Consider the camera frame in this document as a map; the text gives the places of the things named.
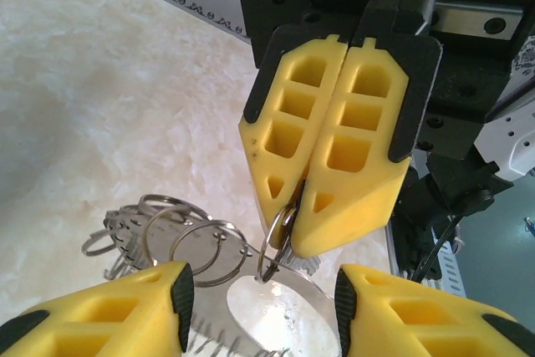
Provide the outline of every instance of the silver ring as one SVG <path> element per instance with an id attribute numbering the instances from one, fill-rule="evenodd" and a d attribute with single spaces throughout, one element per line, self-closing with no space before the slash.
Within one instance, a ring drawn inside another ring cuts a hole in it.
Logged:
<path id="1" fill-rule="evenodd" d="M 255 277 L 257 282 L 264 284 L 272 278 L 275 272 L 277 272 L 277 265 L 281 262 L 282 256 L 286 251 L 284 246 L 279 250 L 279 252 L 277 252 L 273 262 L 271 262 L 269 267 L 267 267 L 266 272 L 262 273 L 262 266 L 264 264 L 264 258 L 266 257 L 266 251 L 268 250 L 269 240 L 271 240 L 271 236 L 275 232 L 275 227 L 279 224 L 279 221 L 282 222 L 283 226 L 288 226 L 292 221 L 296 211 L 296 207 L 286 205 L 278 212 L 278 214 L 275 216 L 275 219 L 273 219 L 273 224 L 270 226 L 269 231 L 262 242 L 262 246 L 260 247 L 260 253 L 258 254 L 257 276 Z"/>
<path id="2" fill-rule="evenodd" d="M 226 232 L 226 233 L 228 233 L 230 235 L 233 235 L 234 237 L 239 238 L 240 240 L 242 240 L 242 243 L 243 243 L 243 246 L 244 246 L 244 253 L 242 254 L 242 259 L 240 260 L 238 265 L 231 272 L 229 272 L 226 275 L 223 275 L 223 276 L 221 276 L 221 277 L 219 277 L 217 279 L 206 280 L 206 281 L 196 280 L 196 281 L 194 281 L 194 284 L 195 284 L 195 286 L 197 288 L 211 288 L 211 287 L 223 284 L 226 281 L 234 278 L 236 275 L 239 274 L 240 269 L 242 268 L 243 264 L 245 263 L 245 260 L 247 259 L 248 244 L 247 244 L 247 239 L 243 235 L 242 231 L 240 229 L 238 229 L 236 226 L 234 226 L 230 222 L 214 220 L 214 221 L 208 221 L 208 222 L 204 222 L 204 223 L 199 223 L 199 224 L 197 224 L 195 226 L 192 226 L 192 227 L 188 227 L 184 232 L 182 232 L 173 241 L 173 244 L 171 245 L 171 250 L 169 251 L 169 260 L 173 261 L 175 259 L 176 249 L 178 248 L 180 243 L 182 241 L 184 241 L 184 239 L 186 237 L 188 237 L 194 231 L 202 229 L 202 228 L 205 228 L 205 227 L 217 227 L 220 230 L 222 230 L 223 232 Z"/>
<path id="3" fill-rule="evenodd" d="M 111 236 L 112 234 L 115 234 L 119 228 L 113 228 L 113 229 L 102 229 L 98 232 L 89 234 L 89 240 L 87 240 L 84 244 L 82 244 L 82 253 L 87 257 L 96 257 L 97 255 L 104 254 L 108 251 L 116 249 L 115 243 L 111 243 L 109 246 L 105 246 L 102 248 L 99 248 L 98 250 L 90 251 L 89 247 L 91 247 L 96 242 L 102 240 L 105 237 Z"/>
<path id="4" fill-rule="evenodd" d="M 202 210 L 197 205 L 190 204 L 187 201 L 179 200 L 178 198 L 174 198 L 172 196 L 162 196 L 160 194 L 145 194 L 142 196 L 138 202 L 138 208 L 139 210 L 149 216 L 155 215 L 156 213 L 160 212 L 161 209 L 159 207 L 155 207 L 151 205 L 149 202 L 160 202 L 162 204 L 167 204 L 173 207 L 182 206 L 185 208 L 184 211 L 181 211 L 180 208 L 177 208 L 177 212 L 179 213 L 185 213 L 186 215 L 190 215 L 191 212 L 194 212 L 197 214 L 202 220 L 210 221 L 211 216 L 208 215 L 204 210 Z"/>
<path id="5" fill-rule="evenodd" d="M 141 233 L 141 246 L 143 247 L 143 253 L 145 254 L 146 258 L 150 261 L 150 263 L 152 263 L 153 267 L 158 265 L 159 262 L 152 256 L 152 253 L 150 252 L 150 249 L 149 249 L 149 237 L 148 237 L 149 229 L 158 219 L 172 212 L 180 212 L 180 208 L 178 208 L 177 206 L 173 206 L 173 207 L 167 207 L 167 208 L 162 209 L 147 222 L 146 226 L 143 228 L 143 232 Z M 206 271 L 209 267 L 211 267 L 214 264 L 214 262 L 217 260 L 221 252 L 221 246 L 222 246 L 221 239 L 218 238 L 217 249 L 213 257 L 203 266 L 197 269 L 194 269 L 192 271 L 194 275 L 198 275 L 199 273 Z"/>

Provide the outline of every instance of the yellow foam pad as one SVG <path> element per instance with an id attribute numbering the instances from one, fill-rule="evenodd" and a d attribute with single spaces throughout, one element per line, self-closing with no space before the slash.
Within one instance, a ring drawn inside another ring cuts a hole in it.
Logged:
<path id="1" fill-rule="evenodd" d="M 315 39 L 283 55 L 257 122 L 244 119 L 242 137 L 264 227 L 290 201 L 308 163 L 347 45 L 337 35 Z M 281 247 L 277 228 L 271 245 Z"/>
<path id="2" fill-rule="evenodd" d="M 171 287 L 185 266 L 166 263 L 37 305 L 24 314 L 50 315 L 2 357 L 180 356 Z"/>
<path id="3" fill-rule="evenodd" d="M 410 158 L 390 142 L 408 77 L 368 38 L 351 48 L 316 140 L 292 249 L 301 258 L 352 242 L 388 223 Z"/>
<path id="4" fill-rule="evenodd" d="M 349 357 L 525 356 L 482 318 L 514 321 L 499 309 L 360 265 L 342 269 L 357 295 Z"/>

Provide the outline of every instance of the metal key ring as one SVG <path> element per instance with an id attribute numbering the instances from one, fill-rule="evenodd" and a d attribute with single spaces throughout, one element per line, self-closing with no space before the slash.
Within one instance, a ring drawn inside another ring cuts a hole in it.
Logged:
<path id="1" fill-rule="evenodd" d="M 264 264 L 264 258 L 266 257 L 266 251 L 268 250 L 269 240 L 271 240 L 271 237 L 275 232 L 275 227 L 277 227 L 280 222 L 282 222 L 283 226 L 289 225 L 296 211 L 296 207 L 286 205 L 278 212 L 278 214 L 275 216 L 275 219 L 273 219 L 273 224 L 270 226 L 269 231 L 262 242 L 262 246 L 260 247 L 260 253 L 258 254 L 257 276 L 255 277 L 257 282 L 264 284 L 271 279 L 275 272 L 277 272 L 277 265 L 281 262 L 283 254 L 286 251 L 285 247 L 282 247 L 277 252 L 277 255 L 273 259 L 275 263 L 270 263 L 266 272 L 262 273 L 262 266 Z"/>
<path id="2" fill-rule="evenodd" d="M 199 223 L 199 224 L 197 224 L 195 226 L 192 226 L 192 227 L 188 227 L 184 232 L 182 232 L 173 241 L 173 244 L 171 245 L 171 249 L 169 251 L 169 260 L 170 261 L 174 260 L 176 249 L 178 248 L 180 243 L 182 241 L 184 241 L 184 239 L 186 237 L 188 237 L 193 232 L 195 232 L 197 230 L 200 230 L 200 229 L 203 229 L 205 227 L 217 227 L 219 230 L 221 230 L 223 232 L 226 232 L 227 234 L 230 234 L 230 235 L 232 235 L 234 237 L 237 237 L 240 240 L 242 240 L 243 253 L 242 253 L 242 259 L 240 260 L 238 265 L 231 272 L 227 273 L 226 275 L 223 275 L 223 276 L 221 276 L 221 277 L 219 277 L 217 279 L 212 279 L 212 280 L 206 280 L 206 281 L 196 280 L 196 281 L 194 281 L 195 286 L 198 287 L 198 288 L 211 288 L 211 287 L 214 287 L 214 286 L 218 286 L 218 285 L 223 284 L 226 281 L 234 278 L 236 275 L 238 275 L 240 273 L 240 269 L 242 268 L 243 264 L 245 263 L 245 261 L 247 259 L 247 249 L 249 247 L 249 245 L 247 244 L 247 239 L 245 238 L 245 236 L 243 235 L 243 233 L 242 233 L 242 231 L 240 229 L 238 229 L 236 226 L 234 226 L 230 222 L 221 221 L 221 220 L 213 220 L 213 221 L 208 221 L 208 222 L 204 222 L 204 223 Z"/>
<path id="3" fill-rule="evenodd" d="M 161 211 L 161 209 L 151 205 L 149 202 L 160 202 L 162 204 L 167 204 L 174 207 L 183 206 L 184 208 L 186 208 L 185 211 L 180 211 L 180 209 L 177 209 L 177 212 L 187 212 L 187 215 L 191 214 L 191 212 L 194 212 L 205 221 L 211 220 L 211 216 L 208 215 L 208 213 L 206 213 L 197 205 L 190 204 L 187 201 L 180 200 L 172 196 L 162 196 L 160 194 L 145 194 L 140 198 L 139 202 L 137 203 L 139 210 L 149 216 Z"/>
<path id="4" fill-rule="evenodd" d="M 158 265 L 159 262 L 152 256 L 152 253 L 150 252 L 150 249 L 149 249 L 149 238 L 148 238 L 149 229 L 161 217 L 164 217 L 167 214 L 170 214 L 170 213 L 173 213 L 173 212 L 179 212 L 179 211 L 180 211 L 179 208 L 177 208 L 176 206 L 164 208 L 161 211 L 159 211 L 158 213 L 156 213 L 147 222 L 146 226 L 143 228 L 143 232 L 141 233 L 141 246 L 143 247 L 143 253 L 145 254 L 146 258 L 150 261 L 150 263 L 152 263 L 152 265 L 154 267 L 156 265 Z M 186 221 L 185 223 L 177 223 L 177 224 L 181 224 L 183 226 L 190 226 L 191 224 L 194 224 L 194 223 Z M 198 275 L 199 273 L 202 273 L 202 272 L 206 271 L 209 267 L 211 267 L 214 264 L 214 262 L 217 260 L 217 258 L 219 257 L 219 254 L 221 252 L 221 247 L 222 247 L 221 243 L 222 243 L 222 240 L 219 237 L 217 239 L 217 249 L 216 249 L 216 252 L 214 253 L 213 257 L 211 257 L 210 260 L 207 263 L 205 263 L 204 265 L 202 265 L 201 267 L 199 267 L 197 269 L 193 269 L 193 271 L 192 271 L 193 275 Z"/>
<path id="5" fill-rule="evenodd" d="M 82 244 L 82 253 L 87 257 L 96 257 L 97 255 L 104 254 L 108 251 L 116 249 L 117 246 L 113 242 L 109 246 L 99 248 L 98 250 L 90 251 L 89 247 L 91 247 L 93 244 L 97 243 L 105 237 L 111 236 L 112 234 L 116 234 L 118 230 L 118 227 L 114 227 L 110 230 L 102 229 L 98 232 L 89 234 L 89 239 L 84 244 Z"/>

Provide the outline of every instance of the black cable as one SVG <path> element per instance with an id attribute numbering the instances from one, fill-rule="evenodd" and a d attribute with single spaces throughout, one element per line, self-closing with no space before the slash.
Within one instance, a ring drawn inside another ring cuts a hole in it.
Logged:
<path id="1" fill-rule="evenodd" d="M 457 225 L 459 224 L 462 218 L 463 218 L 462 215 L 457 215 L 451 220 L 446 230 L 442 233 L 441 238 L 438 239 L 438 242 L 436 242 L 435 246 L 429 253 L 429 256 L 427 258 L 422 258 L 420 260 L 420 263 L 418 264 L 418 267 L 416 267 L 416 270 L 412 273 L 410 280 L 412 280 L 413 282 L 418 282 L 418 283 L 424 280 L 425 275 L 427 274 L 427 271 L 429 271 L 429 269 L 431 268 L 431 265 L 435 261 L 435 258 L 438 255 L 438 252 L 442 248 L 442 245 L 455 231 L 455 228 L 457 227 Z"/>

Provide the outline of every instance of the white marble surface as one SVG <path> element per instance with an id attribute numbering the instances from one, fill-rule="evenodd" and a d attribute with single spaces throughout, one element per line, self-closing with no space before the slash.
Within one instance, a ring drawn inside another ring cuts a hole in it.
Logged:
<path id="1" fill-rule="evenodd" d="M 115 254 L 87 258 L 81 244 L 106 210 L 147 192 L 259 245 L 237 132 L 256 74 L 247 44 L 161 0 L 0 0 L 0 34 L 0 322 L 101 283 Z M 342 262 L 389 269 L 383 231 L 322 259 L 314 278 L 329 293 Z M 238 292 L 264 317 L 262 342 L 312 355 L 318 329 L 264 290 Z M 298 328 L 270 332 L 268 315 Z"/>

